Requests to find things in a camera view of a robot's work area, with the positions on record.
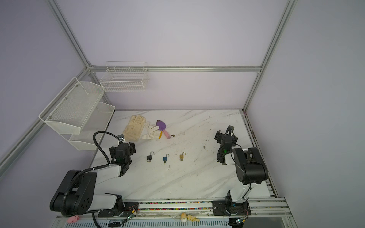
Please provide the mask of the blue padlock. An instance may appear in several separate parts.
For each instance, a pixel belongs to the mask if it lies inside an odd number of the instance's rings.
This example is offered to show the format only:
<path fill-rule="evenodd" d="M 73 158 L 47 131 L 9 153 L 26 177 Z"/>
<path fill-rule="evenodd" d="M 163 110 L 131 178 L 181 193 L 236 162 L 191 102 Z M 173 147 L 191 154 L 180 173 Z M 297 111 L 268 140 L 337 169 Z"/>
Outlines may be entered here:
<path fill-rule="evenodd" d="M 169 154 L 166 154 L 166 156 L 163 157 L 163 162 L 168 160 L 168 157 L 170 157 Z"/>

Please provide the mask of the white knit glove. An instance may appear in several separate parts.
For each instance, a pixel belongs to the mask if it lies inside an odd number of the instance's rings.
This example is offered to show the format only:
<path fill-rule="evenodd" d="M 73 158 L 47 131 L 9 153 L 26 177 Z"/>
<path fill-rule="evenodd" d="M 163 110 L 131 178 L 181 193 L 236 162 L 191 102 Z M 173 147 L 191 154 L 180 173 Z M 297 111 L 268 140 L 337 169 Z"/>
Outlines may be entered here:
<path fill-rule="evenodd" d="M 150 124 L 150 122 L 145 122 L 144 126 L 147 130 L 147 134 L 143 135 L 141 139 L 152 140 L 159 138 L 160 135 L 159 126 Z"/>

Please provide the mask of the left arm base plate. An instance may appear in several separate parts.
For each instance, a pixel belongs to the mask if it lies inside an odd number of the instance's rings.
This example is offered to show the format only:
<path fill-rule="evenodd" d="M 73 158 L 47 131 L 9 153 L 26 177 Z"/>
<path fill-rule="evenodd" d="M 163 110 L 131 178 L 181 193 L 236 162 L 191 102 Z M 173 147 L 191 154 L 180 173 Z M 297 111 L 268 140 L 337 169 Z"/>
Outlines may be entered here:
<path fill-rule="evenodd" d="M 127 218 L 133 211 L 137 212 L 139 208 L 139 202 L 137 201 L 124 201 L 114 209 L 101 210 L 98 213 L 99 218 Z"/>

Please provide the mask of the beige toy on rail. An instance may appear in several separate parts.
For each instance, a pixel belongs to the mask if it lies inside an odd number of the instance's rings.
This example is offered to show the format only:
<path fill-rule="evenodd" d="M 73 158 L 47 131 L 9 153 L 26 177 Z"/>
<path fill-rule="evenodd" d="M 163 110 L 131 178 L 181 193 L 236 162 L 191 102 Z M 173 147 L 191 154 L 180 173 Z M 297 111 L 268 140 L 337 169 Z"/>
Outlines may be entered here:
<path fill-rule="evenodd" d="M 189 214 L 186 214 L 185 212 L 183 212 L 180 216 L 180 221 L 182 223 L 186 223 L 188 221 L 190 221 L 190 222 L 199 222 L 200 219 L 196 218 L 195 216 L 192 216 L 192 215 L 189 215 Z"/>

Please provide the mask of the pink toy figure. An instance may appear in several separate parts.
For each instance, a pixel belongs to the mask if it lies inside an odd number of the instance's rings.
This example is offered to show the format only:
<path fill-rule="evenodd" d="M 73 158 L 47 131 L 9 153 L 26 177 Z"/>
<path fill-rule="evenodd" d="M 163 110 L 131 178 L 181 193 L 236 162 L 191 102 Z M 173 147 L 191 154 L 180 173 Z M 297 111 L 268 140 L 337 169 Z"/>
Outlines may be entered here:
<path fill-rule="evenodd" d="M 79 221 L 79 219 L 80 219 L 79 215 L 69 217 L 69 218 L 67 219 L 67 224 L 76 223 L 76 222 L 78 222 L 78 221 Z"/>

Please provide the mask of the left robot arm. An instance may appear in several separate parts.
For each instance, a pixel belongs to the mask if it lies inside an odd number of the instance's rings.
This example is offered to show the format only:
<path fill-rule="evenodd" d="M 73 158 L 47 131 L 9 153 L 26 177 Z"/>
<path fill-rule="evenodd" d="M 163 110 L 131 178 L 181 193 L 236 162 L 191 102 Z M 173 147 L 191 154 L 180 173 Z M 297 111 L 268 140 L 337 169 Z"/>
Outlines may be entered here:
<path fill-rule="evenodd" d="M 117 146 L 110 147 L 109 156 L 96 140 L 99 134 L 110 135 L 118 140 Z M 135 143 L 126 142 L 122 135 L 107 131 L 95 132 L 92 139 L 106 159 L 106 164 L 66 173 L 49 204 L 51 211 L 59 212 L 64 217 L 97 211 L 108 211 L 112 216 L 119 216 L 126 211 L 122 195 L 98 194 L 96 186 L 126 174 L 132 163 L 131 156 L 136 153 Z"/>

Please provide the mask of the purple pink trowel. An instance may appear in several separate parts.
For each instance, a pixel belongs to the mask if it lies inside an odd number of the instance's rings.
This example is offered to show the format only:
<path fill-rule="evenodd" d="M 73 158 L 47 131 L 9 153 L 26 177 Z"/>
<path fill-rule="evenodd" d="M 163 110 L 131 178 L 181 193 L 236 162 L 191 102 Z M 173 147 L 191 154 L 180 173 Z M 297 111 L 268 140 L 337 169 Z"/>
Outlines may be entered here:
<path fill-rule="evenodd" d="M 171 135 L 166 131 L 166 124 L 163 121 L 157 120 L 156 125 L 159 127 L 159 131 L 163 132 L 167 139 L 171 139 Z"/>

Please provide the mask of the lower white mesh shelf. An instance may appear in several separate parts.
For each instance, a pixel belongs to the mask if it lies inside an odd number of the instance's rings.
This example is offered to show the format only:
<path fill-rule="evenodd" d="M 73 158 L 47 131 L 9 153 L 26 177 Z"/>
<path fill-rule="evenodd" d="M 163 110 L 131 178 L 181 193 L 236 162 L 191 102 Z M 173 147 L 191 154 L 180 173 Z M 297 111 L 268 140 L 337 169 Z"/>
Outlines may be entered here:
<path fill-rule="evenodd" d="M 105 131 L 114 114 L 115 107 L 99 102 L 79 135 L 72 135 L 68 142 L 79 151 L 94 151 L 97 149 L 93 134 Z"/>

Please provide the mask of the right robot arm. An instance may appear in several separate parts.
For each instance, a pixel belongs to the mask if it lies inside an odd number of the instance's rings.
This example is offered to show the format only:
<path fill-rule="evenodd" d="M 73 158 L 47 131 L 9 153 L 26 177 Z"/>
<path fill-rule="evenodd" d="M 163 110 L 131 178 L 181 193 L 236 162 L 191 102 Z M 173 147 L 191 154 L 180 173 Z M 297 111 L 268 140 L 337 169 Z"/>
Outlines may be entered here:
<path fill-rule="evenodd" d="M 228 126 L 225 133 L 217 131 L 214 139 L 220 145 L 217 162 L 227 165 L 226 159 L 230 156 L 237 178 L 242 184 L 242 186 L 228 191 L 226 202 L 229 206 L 243 204 L 249 200 L 252 189 L 269 178 L 267 166 L 258 148 L 243 149 L 237 144 L 238 137 L 234 134 L 233 126 Z"/>

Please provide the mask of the brass padlock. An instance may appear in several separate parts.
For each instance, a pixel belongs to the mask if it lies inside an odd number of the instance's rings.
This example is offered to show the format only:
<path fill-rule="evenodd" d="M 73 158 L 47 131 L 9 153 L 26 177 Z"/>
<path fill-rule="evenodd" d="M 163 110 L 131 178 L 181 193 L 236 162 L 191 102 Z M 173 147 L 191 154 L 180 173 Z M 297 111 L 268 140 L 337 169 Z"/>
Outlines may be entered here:
<path fill-rule="evenodd" d="M 179 159 L 184 159 L 185 155 L 186 155 L 186 152 L 183 152 L 181 155 L 179 155 Z"/>

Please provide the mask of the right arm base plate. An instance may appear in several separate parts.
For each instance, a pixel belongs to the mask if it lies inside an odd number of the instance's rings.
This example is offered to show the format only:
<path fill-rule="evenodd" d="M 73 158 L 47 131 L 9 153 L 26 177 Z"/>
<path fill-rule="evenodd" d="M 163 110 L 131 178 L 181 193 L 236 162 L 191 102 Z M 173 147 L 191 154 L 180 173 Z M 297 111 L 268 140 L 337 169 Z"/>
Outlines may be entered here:
<path fill-rule="evenodd" d="M 248 202 L 235 203 L 224 200 L 212 201 L 214 216 L 250 216 L 251 209 Z"/>

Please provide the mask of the beige leather glove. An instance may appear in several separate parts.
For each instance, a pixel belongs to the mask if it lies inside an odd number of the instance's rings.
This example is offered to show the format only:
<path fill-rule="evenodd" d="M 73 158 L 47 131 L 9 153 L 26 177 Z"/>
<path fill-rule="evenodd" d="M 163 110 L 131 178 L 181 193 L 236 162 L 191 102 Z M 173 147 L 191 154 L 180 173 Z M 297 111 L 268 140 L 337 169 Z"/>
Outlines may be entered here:
<path fill-rule="evenodd" d="M 123 131 L 124 137 L 129 141 L 138 141 L 146 123 L 146 118 L 142 115 L 131 116 L 125 130 Z"/>

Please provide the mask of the aluminium rail frame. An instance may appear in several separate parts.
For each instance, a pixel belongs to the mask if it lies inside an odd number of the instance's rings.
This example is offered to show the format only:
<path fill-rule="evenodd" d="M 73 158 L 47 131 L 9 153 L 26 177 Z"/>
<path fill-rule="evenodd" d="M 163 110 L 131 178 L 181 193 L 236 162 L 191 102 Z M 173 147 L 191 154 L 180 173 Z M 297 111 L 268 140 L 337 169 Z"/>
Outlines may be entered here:
<path fill-rule="evenodd" d="M 296 228 L 292 212 L 284 198 L 249 200 L 250 216 L 214 216 L 211 199 L 143 200 L 135 217 L 126 223 L 124 218 L 96 218 L 83 215 L 79 221 L 67 224 L 67 219 L 58 216 L 54 228 L 231 228 L 265 227 Z M 199 222 L 180 221 L 181 214 L 195 216 Z"/>

